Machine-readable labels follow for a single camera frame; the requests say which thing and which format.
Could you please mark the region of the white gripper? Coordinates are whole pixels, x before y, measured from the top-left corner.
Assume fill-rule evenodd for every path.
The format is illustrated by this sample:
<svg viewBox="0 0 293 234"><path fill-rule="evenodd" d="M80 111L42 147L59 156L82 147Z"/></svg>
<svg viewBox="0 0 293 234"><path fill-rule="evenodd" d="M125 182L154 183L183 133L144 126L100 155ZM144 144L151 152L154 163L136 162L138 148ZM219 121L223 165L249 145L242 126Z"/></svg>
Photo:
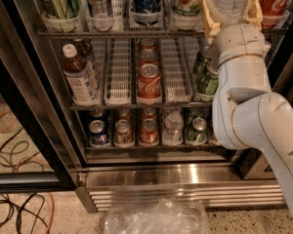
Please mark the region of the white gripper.
<svg viewBox="0 0 293 234"><path fill-rule="evenodd" d="M205 38L211 43L212 63L216 68L226 61L244 56L264 59L271 48L260 30L263 13L259 0L246 0L243 11L245 23L229 25L222 30L224 17L212 0L202 0L202 21Z"/></svg>

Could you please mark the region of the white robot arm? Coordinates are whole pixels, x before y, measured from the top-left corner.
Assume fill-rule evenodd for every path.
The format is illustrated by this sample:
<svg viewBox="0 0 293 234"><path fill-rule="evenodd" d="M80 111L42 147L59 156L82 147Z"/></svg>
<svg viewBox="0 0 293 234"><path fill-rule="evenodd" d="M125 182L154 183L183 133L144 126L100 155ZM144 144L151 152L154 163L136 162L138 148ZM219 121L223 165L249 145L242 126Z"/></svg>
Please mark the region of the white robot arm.
<svg viewBox="0 0 293 234"><path fill-rule="evenodd" d="M293 217L293 108L271 89L259 0L202 0L219 85L213 129L227 149L256 148L267 158Z"/></svg>

